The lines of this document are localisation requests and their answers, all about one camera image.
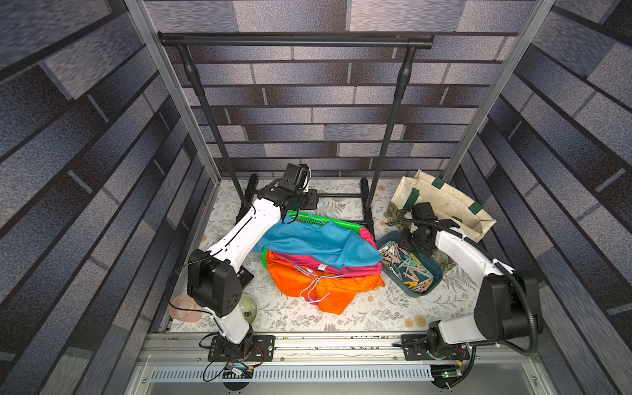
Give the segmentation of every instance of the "black metal rod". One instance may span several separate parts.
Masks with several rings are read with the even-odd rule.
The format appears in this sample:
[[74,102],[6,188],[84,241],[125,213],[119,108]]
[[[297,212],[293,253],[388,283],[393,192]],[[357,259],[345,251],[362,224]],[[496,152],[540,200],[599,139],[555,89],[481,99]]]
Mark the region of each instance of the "black metal rod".
[[184,35],[158,33],[164,46],[274,46],[274,47],[416,47],[432,48],[432,38],[288,37],[256,35]]
[[200,101],[200,105],[202,106],[202,111],[204,112],[204,116],[206,116],[206,120],[209,123],[210,130],[211,132],[213,132],[213,137],[215,137],[215,141],[217,142],[219,151],[222,153],[222,159],[224,163],[226,164],[226,169],[228,170],[228,173],[231,175],[231,179],[233,180],[233,184],[235,185],[235,189],[237,190],[237,196],[239,196],[239,200],[241,201],[241,204],[244,205],[246,204],[246,198],[243,194],[243,190],[241,190],[241,185],[239,184],[239,180],[237,179],[237,173],[235,173],[233,162],[228,156],[228,151],[226,151],[226,145],[224,144],[224,140],[222,139],[222,136],[219,134],[219,129],[217,128],[217,122],[215,121],[213,112],[210,109],[209,101],[206,98],[206,93],[204,92],[202,81],[200,80],[200,73],[198,73],[197,67],[195,67],[195,63],[193,63],[193,59],[191,58],[191,53],[189,52],[189,48],[185,46],[178,46],[178,52],[180,52],[180,56],[182,57],[182,63],[184,63],[186,76],[191,82],[193,91],[195,92],[195,95],[198,97]]
[[360,192],[362,192],[362,217],[364,218],[364,226],[371,232],[371,235],[375,237],[375,229],[373,227],[373,211],[371,211],[371,205],[368,205],[368,181],[366,177],[360,179]]
[[404,98],[406,87],[410,81],[410,75],[413,70],[413,60],[415,60],[416,47],[406,48],[406,56],[399,69],[397,76],[397,85],[395,87],[395,94],[393,95],[393,104],[391,106],[391,116],[389,116],[389,122],[386,124],[386,131],[384,132],[384,139],[382,141],[382,148],[380,149],[380,156],[377,158],[377,165],[373,173],[373,181],[371,182],[371,190],[367,197],[366,209],[371,208],[373,202],[373,196],[375,195],[375,189],[377,188],[377,182],[380,179],[380,173],[384,167],[384,161],[386,159],[386,150],[389,148],[389,142],[391,141],[391,135],[393,133],[393,126],[397,121],[397,115],[399,114],[399,107],[401,105],[401,99]]
[[319,193],[318,197],[362,197],[361,193]]

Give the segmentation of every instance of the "green plastic basket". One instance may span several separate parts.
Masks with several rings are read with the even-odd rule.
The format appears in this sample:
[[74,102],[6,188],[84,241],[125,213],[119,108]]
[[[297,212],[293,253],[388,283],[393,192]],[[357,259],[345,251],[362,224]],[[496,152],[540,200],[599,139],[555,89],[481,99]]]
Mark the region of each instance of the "green plastic basket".
[[[288,217],[294,219],[296,215],[296,211],[288,211]],[[333,222],[341,228],[349,229],[350,231],[354,231],[356,234],[360,234],[360,229],[364,228],[364,226],[360,224],[354,224],[353,222],[340,221],[339,219],[331,219],[327,217],[313,216],[311,214],[306,214],[304,212],[298,214],[298,220],[305,224],[314,224],[314,225],[323,225],[323,223],[327,224],[328,222]],[[268,249],[264,248],[261,251],[261,262],[263,262],[264,267],[267,269],[268,265],[265,263],[265,256],[268,254]]]

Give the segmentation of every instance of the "blue tray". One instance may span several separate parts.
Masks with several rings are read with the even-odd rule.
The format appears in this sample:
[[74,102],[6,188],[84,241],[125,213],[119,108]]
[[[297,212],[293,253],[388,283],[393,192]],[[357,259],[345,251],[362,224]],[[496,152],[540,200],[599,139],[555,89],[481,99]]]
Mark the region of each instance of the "blue tray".
[[[381,248],[388,241],[394,241],[395,243],[399,244],[400,240],[401,240],[401,232],[390,232],[386,234],[383,238],[378,240],[376,245],[377,245],[377,248]],[[432,290],[437,285],[439,285],[441,280],[443,280],[443,269],[441,269],[441,265],[439,265],[439,263],[437,263],[437,261],[434,260],[433,258],[426,257],[425,255],[422,255],[420,253],[413,253],[413,254],[414,256],[417,257],[417,259],[419,259],[419,261],[421,261],[421,263],[425,266],[425,268],[428,269],[428,271],[432,273],[432,275],[434,276],[434,278],[432,279],[432,284],[430,285],[428,289],[426,289],[426,292],[417,293],[408,289],[408,286],[405,285],[404,282],[402,282],[402,280],[398,279],[397,276],[395,276],[393,272],[391,272],[389,269],[386,269],[384,267],[384,264],[382,264],[382,271],[385,272],[386,275],[389,276],[391,280],[395,282],[395,284],[397,284],[401,289],[403,289],[406,295],[410,296],[411,298],[419,298],[420,296],[428,295],[430,292],[432,292]]]

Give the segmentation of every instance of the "blue t-shirt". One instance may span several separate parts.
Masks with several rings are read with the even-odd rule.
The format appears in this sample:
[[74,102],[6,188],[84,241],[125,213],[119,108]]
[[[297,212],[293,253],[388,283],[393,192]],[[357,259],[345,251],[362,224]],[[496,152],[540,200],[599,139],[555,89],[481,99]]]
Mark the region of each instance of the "blue t-shirt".
[[336,269],[373,266],[383,258],[357,233],[333,222],[321,226],[298,221],[283,225],[279,221],[266,232],[252,251],[261,252],[264,248],[291,255],[309,255]]

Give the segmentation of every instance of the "cable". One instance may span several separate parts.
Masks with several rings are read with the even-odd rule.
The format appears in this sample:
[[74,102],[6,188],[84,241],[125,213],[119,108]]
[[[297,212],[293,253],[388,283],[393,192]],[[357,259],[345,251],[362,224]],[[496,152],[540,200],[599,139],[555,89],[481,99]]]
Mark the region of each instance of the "cable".
[[425,340],[426,340],[426,338],[424,337],[423,339],[415,340],[415,341],[412,341],[410,343],[392,344],[392,346],[393,347],[401,347],[401,348],[410,348],[410,347],[414,347],[414,346],[418,345],[419,343],[423,343]]
[[[407,210],[397,211],[396,215],[400,221],[410,222],[413,224],[424,224],[424,225],[434,226],[437,229],[445,231],[453,236],[457,236],[458,238],[461,238],[462,240],[465,240],[471,246],[476,248],[480,253],[482,253],[487,259],[489,259],[490,262],[493,262],[495,260],[495,258],[486,249],[481,248],[481,246],[479,246],[474,240],[466,238],[461,233],[458,233],[456,231],[453,231],[452,229],[446,228],[445,226],[441,226],[433,221],[423,221],[420,219],[405,218],[403,215],[401,215],[401,213],[406,212],[406,211]],[[522,307],[525,309],[526,319],[528,322],[528,333],[529,333],[529,347],[527,347],[526,349],[519,347],[509,341],[499,341],[498,343],[504,344],[505,346],[513,349],[515,352],[519,354],[530,356],[534,354],[534,352],[538,348],[538,324],[535,320],[533,311],[531,310],[531,306],[529,305],[529,302],[526,299],[525,290],[522,289],[522,286],[520,285],[518,280],[511,273],[509,273],[509,271],[505,269],[505,267],[502,264],[494,265],[494,267],[496,267],[502,273],[502,275],[505,276],[507,280],[509,280],[516,294],[518,295],[518,299],[520,303],[522,304]]]
[[261,366],[261,364],[263,364],[263,362],[264,362],[264,360],[265,360],[265,357],[264,357],[264,352],[263,352],[263,351],[261,351],[261,349],[260,349],[259,347],[255,346],[254,344],[253,344],[252,346],[253,346],[254,348],[256,348],[257,350],[259,350],[259,352],[261,353],[261,362],[259,362],[259,363],[258,363],[258,364],[256,364],[256,365],[253,365],[253,368],[257,368],[257,367]]
[[248,222],[250,222],[250,220],[252,220],[252,217],[248,218],[248,220],[246,221],[246,223],[245,223],[244,225],[242,225],[242,226],[241,226],[241,228],[239,228],[239,230],[237,231],[237,233],[235,233],[235,234],[234,234],[234,236],[233,236],[233,237],[231,237],[231,239],[230,239],[230,240],[228,240],[228,243],[226,243],[226,244],[224,245],[224,248],[226,248],[226,247],[227,247],[227,246],[231,243],[231,241],[235,240],[235,238],[237,237],[237,235],[239,234],[239,232],[241,232],[241,230],[242,230],[243,228],[245,228],[245,227],[246,227],[246,225],[248,225]]
[[206,313],[206,314],[211,314],[211,315],[213,314],[213,313],[208,312],[208,311],[206,311],[206,310],[196,310],[196,309],[194,309],[194,308],[180,308],[180,307],[175,307],[175,306],[173,305],[173,303],[171,303],[171,300],[169,301],[169,306],[171,306],[171,307],[175,308],[176,310],[181,310],[181,311],[183,311],[183,312],[200,312],[200,313]]
[[285,216],[283,218],[281,218],[281,223],[284,225],[290,225],[292,222],[296,221],[296,219],[298,218],[298,214],[301,212],[300,207],[296,210],[296,215],[294,216],[294,219],[292,221],[289,221],[288,223],[283,222],[283,220],[285,219],[285,217],[288,216],[288,213],[285,214]]
[[210,257],[214,257],[214,256],[215,256],[215,255],[217,255],[220,251],[221,251],[221,250],[219,250],[219,251],[215,252],[213,255],[210,255],[209,257],[204,257],[204,258],[202,258],[202,259],[194,260],[193,262],[189,262],[189,263],[187,263],[187,264],[184,264],[184,265],[182,265],[182,266],[178,266],[177,268],[173,269],[173,271],[171,272],[171,274],[170,274],[170,275],[169,275],[169,277],[167,278],[167,283],[171,280],[171,278],[173,277],[173,275],[174,275],[175,273],[177,273],[177,271],[178,271],[178,270],[182,269],[182,268],[183,268],[183,267],[185,267],[185,266],[189,266],[189,265],[197,264],[197,263],[199,263],[199,262],[202,262],[202,261],[204,261],[204,260],[207,260],[207,259],[208,259],[208,258],[210,258]]
[[459,384],[461,381],[463,381],[463,379],[465,379],[465,377],[467,377],[468,374],[470,374],[472,367],[474,366],[474,361],[476,360],[476,346],[472,347],[472,351],[470,353],[470,362],[468,363],[468,366],[465,368],[465,370],[461,373],[461,375],[459,377],[456,378],[456,380],[454,380],[454,382],[450,383],[446,380],[446,386],[445,387],[439,387],[437,384],[435,384],[435,381],[433,381],[432,383],[435,384],[439,389],[452,389],[452,387],[454,387],[455,385]]
[[210,349],[210,346],[202,346],[202,341],[204,341],[205,339],[207,339],[210,336],[215,336],[215,335],[219,335],[219,332],[211,332],[208,335],[204,336],[202,339],[200,339],[200,342],[198,343],[198,346],[200,346],[203,349]]
[[246,205],[246,207],[250,206],[250,208],[255,211],[254,213],[252,213],[253,216],[257,215],[257,209],[255,208],[254,204],[246,203],[245,205]]
[[219,371],[219,373],[215,375],[215,377],[213,377],[213,378],[212,378],[212,379],[210,379],[210,380],[207,380],[207,379],[206,379],[206,371],[207,371],[207,369],[210,367],[210,364],[211,364],[211,363],[213,363],[213,362],[216,362],[219,358],[220,358],[220,357],[215,358],[214,360],[212,360],[211,362],[209,362],[209,364],[208,364],[208,365],[206,365],[206,367],[204,368],[204,372],[202,373],[202,380],[204,380],[205,382],[211,382],[211,381],[215,380],[216,378],[218,378],[218,377],[219,377],[222,373],[224,373],[224,371],[225,371],[225,370],[226,370],[226,368],[228,367],[228,363],[229,363],[230,361],[226,362],[226,364],[224,365],[224,367],[222,368],[222,370],[220,370],[220,371]]

